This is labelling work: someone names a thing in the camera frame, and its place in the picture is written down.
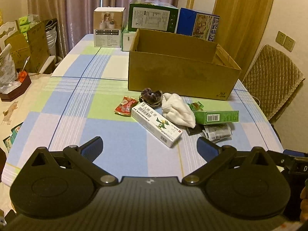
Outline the person's right hand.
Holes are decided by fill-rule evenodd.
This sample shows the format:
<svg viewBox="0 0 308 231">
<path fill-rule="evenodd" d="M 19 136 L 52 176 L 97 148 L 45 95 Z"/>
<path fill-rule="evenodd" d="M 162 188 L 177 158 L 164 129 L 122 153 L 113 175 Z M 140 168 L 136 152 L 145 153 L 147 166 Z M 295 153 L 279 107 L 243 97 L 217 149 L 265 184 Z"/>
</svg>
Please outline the person's right hand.
<svg viewBox="0 0 308 231">
<path fill-rule="evenodd" d="M 306 222 L 308 220 L 308 197 L 307 197 L 307 187 L 304 187 L 301 194 L 300 194 L 300 199 L 301 199 L 301 214 L 300 214 L 300 221 L 301 222 Z"/>
</svg>

